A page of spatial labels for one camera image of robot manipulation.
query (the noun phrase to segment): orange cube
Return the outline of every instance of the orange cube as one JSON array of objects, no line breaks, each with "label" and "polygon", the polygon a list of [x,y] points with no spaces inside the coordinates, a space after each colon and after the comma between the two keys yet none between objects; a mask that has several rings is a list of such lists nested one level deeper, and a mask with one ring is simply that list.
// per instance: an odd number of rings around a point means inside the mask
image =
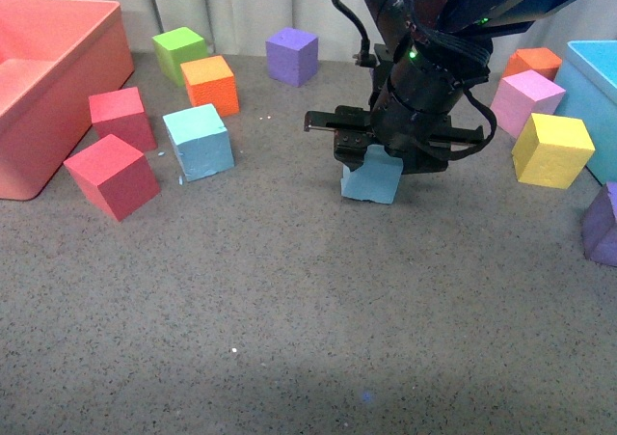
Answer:
[{"label": "orange cube", "polygon": [[517,49],[510,57],[502,77],[534,70],[553,81],[561,67],[561,58],[547,47]]},{"label": "orange cube", "polygon": [[235,76],[223,56],[181,64],[191,105],[214,104],[219,116],[240,112]]}]

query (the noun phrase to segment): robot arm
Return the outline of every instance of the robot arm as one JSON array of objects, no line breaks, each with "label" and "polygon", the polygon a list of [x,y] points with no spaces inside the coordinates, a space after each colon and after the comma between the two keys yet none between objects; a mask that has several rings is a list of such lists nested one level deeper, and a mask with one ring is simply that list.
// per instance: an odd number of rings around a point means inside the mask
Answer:
[{"label": "robot arm", "polygon": [[[495,134],[495,115],[470,91],[488,81],[492,38],[522,33],[573,1],[364,0],[385,43],[375,45],[375,58],[362,23],[333,0],[361,32],[357,64],[374,68],[370,108],[307,112],[305,130],[333,131],[335,158],[351,170],[362,165],[369,145],[381,144],[403,159],[404,174],[444,171],[449,160],[482,150]],[[486,137],[482,127],[452,127],[448,113],[463,95],[489,122]]]}]

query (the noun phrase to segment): yellow cube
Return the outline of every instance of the yellow cube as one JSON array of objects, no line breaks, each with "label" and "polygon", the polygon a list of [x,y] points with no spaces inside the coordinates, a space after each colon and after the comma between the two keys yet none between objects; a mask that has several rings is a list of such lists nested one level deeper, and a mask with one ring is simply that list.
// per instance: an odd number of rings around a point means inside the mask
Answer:
[{"label": "yellow cube", "polygon": [[568,189],[595,150],[582,120],[531,114],[512,156],[519,182]]}]

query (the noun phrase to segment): light blue bin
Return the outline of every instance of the light blue bin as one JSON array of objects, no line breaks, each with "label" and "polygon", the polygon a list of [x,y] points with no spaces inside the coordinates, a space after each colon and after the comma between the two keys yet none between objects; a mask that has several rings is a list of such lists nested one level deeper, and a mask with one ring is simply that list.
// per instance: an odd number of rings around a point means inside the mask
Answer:
[{"label": "light blue bin", "polygon": [[554,82],[566,90],[555,115],[582,119],[596,147],[587,168],[617,181],[617,41],[570,41]]}]

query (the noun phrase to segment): light blue cube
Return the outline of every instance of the light blue cube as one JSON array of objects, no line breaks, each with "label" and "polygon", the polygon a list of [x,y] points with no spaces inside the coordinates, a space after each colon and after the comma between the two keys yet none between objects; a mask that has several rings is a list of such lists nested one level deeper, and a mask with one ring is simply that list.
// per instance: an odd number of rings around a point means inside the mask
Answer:
[{"label": "light blue cube", "polygon": [[403,173],[403,159],[390,157],[383,146],[368,147],[364,164],[352,172],[343,165],[340,193],[348,199],[378,204],[394,202],[398,181]]},{"label": "light blue cube", "polygon": [[163,116],[187,181],[233,167],[228,129],[214,105],[205,104]]}]

